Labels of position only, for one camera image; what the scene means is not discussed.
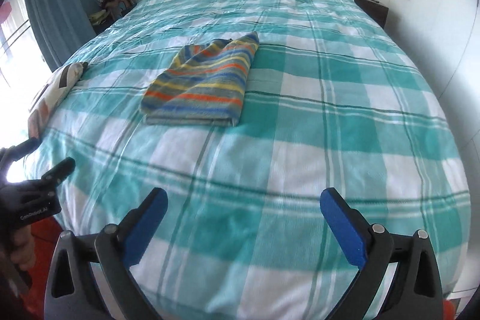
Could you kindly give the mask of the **person's left hand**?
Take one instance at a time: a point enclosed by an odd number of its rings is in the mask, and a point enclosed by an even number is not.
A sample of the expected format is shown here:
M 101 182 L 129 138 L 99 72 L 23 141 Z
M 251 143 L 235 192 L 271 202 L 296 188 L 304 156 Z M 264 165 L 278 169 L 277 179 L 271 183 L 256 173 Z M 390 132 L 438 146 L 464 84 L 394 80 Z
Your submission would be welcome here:
M 35 241 L 31 226 L 22 227 L 10 234 L 10 250 L 1 250 L 1 258 L 9 257 L 10 261 L 22 271 L 29 271 L 36 261 Z

